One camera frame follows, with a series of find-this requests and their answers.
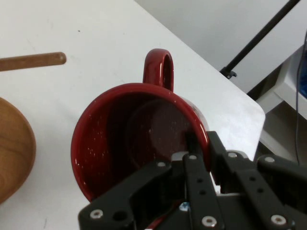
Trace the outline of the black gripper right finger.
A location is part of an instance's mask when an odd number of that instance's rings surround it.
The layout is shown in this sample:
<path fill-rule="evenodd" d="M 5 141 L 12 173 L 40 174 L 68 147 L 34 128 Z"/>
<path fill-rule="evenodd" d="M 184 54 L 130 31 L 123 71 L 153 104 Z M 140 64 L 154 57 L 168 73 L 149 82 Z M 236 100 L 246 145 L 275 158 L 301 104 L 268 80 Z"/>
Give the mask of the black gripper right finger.
<path fill-rule="evenodd" d="M 286 230 L 307 228 L 307 170 L 278 156 L 251 161 L 237 152 L 230 157 L 214 131 L 207 133 L 211 173 L 221 193 L 242 193 L 261 220 L 274 226 L 271 216 L 283 216 Z"/>

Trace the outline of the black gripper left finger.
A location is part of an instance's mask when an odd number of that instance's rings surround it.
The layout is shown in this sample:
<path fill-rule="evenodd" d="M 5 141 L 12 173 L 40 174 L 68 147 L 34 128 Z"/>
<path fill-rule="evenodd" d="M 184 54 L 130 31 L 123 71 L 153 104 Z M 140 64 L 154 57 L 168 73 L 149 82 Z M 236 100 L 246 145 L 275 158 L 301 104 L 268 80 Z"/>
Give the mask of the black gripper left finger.
<path fill-rule="evenodd" d="M 153 161 L 83 208 L 82 230 L 223 230 L 225 222 L 196 136 L 181 161 Z"/>

